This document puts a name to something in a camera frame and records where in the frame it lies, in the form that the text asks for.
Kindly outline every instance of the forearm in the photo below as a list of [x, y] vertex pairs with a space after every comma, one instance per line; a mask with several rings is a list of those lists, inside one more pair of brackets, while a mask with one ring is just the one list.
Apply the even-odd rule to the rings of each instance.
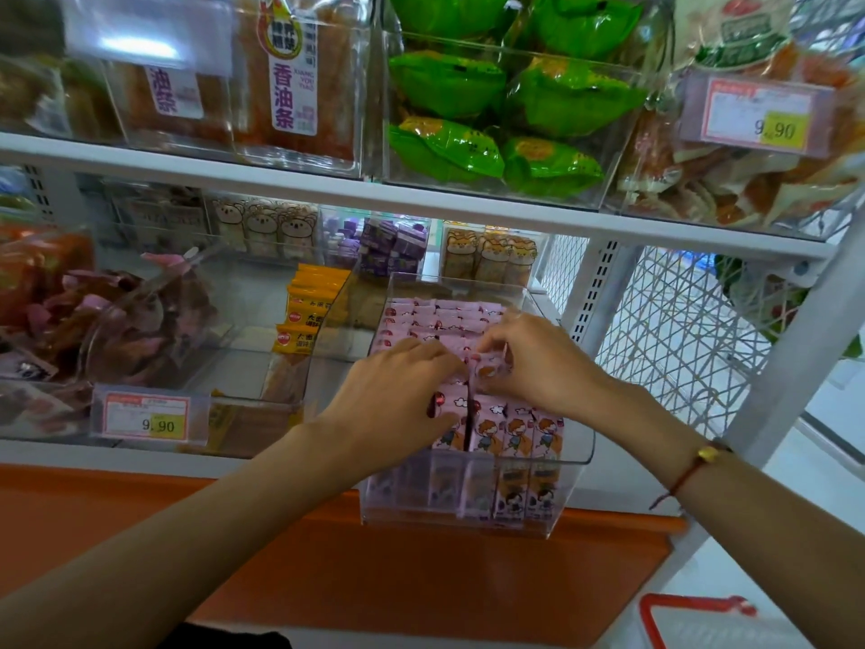
[[[622, 446], [671, 487], [707, 440], [642, 395], [619, 404]], [[730, 453], [698, 469], [682, 506], [816, 647], [865, 637], [865, 536]]]
[[289, 523], [352, 485], [314, 435], [293, 429], [235, 473], [0, 601], [0, 646], [158, 644]]

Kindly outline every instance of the red string bracelet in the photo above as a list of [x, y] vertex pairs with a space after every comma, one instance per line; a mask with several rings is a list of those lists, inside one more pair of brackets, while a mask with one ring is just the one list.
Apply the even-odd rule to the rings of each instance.
[[662, 496], [655, 499], [655, 502], [649, 506], [649, 510], [654, 510], [658, 506], [658, 504], [665, 499], [675, 497], [676, 492], [682, 489], [682, 486], [685, 484], [687, 479], [693, 476], [697, 469], [699, 469], [703, 465], [711, 465], [718, 459], [718, 456], [722, 451], [732, 453], [733, 449], [728, 447], [719, 439], [710, 439], [709, 443], [705, 447], [702, 447], [699, 451], [697, 451], [697, 455], [694, 457], [694, 462], [691, 463], [691, 466], [687, 468], [686, 472], [679, 477], [679, 480], [676, 480], [676, 482], [666, 494], [663, 494]]

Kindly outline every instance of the orange shelf base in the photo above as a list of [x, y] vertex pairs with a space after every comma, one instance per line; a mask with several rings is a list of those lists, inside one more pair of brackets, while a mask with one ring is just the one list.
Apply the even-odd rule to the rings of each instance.
[[[208, 482], [0, 466], [0, 595]], [[546, 541], [366, 527], [347, 492], [264, 548], [195, 619], [588, 647], [684, 528], [587, 511], [567, 511]]]

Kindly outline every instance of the shelf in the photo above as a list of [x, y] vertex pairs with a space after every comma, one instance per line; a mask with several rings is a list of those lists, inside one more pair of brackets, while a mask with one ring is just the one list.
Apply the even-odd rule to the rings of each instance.
[[2, 132], [0, 158], [6, 162], [66, 168], [139, 181], [217, 188], [588, 238], [602, 237], [628, 245], [721, 252], [748, 259], [823, 261], [830, 258], [836, 249], [811, 239], [598, 214]]

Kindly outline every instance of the hand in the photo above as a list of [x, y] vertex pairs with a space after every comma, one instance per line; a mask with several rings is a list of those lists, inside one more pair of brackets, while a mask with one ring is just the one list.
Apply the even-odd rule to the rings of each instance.
[[441, 343], [403, 339], [356, 362], [310, 425], [357, 482], [430, 446], [460, 421], [453, 413], [427, 416], [438, 386], [457, 373], [467, 376], [465, 364]]
[[635, 388], [608, 375], [561, 327], [532, 314], [505, 313], [488, 329], [478, 352], [508, 345], [513, 372], [486, 378], [479, 387], [496, 395], [522, 399], [546, 412], [560, 414], [606, 432], [619, 399]]

